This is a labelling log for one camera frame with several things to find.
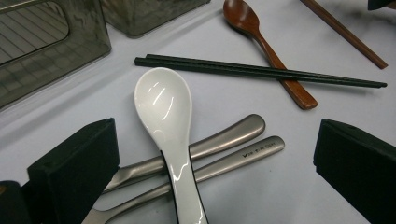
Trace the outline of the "brown wooden chopstick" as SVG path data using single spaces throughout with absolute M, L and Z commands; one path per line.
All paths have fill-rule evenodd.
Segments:
M 388 64 L 381 57 L 379 57 L 374 51 L 366 46 L 359 38 L 350 32 L 339 20 L 337 20 L 318 2 L 315 0 L 300 1 L 379 69 L 385 69 L 388 66 Z

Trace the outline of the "white ceramic spoon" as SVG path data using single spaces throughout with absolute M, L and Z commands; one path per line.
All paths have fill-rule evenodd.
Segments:
M 168 68 L 148 70 L 134 89 L 137 114 L 161 151 L 178 224 L 208 224 L 189 150 L 192 100 L 186 81 Z

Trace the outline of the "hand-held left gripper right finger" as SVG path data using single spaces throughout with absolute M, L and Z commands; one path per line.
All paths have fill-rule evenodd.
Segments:
M 396 147 L 352 125 L 323 119 L 313 163 L 371 224 L 396 224 Z

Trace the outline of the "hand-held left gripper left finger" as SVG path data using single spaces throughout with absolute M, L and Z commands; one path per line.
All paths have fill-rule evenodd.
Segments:
M 37 224 L 81 224 L 120 163 L 114 119 L 88 124 L 27 169 Z

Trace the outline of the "smoky clear plastic bin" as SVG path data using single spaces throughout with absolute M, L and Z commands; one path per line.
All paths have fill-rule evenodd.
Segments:
M 105 20 L 128 37 L 145 33 L 210 0 L 100 0 Z
M 0 0 L 0 109 L 110 51 L 100 0 Z

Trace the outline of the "brown wooden spoon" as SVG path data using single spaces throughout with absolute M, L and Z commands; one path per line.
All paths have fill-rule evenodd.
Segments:
M 272 67 L 286 70 L 286 66 L 262 36 L 260 20 L 249 4 L 244 0 L 225 0 L 223 3 L 223 15 L 234 29 L 257 41 Z M 302 110 L 309 110 L 318 106 L 317 100 L 298 81 L 280 80 L 280 83 Z

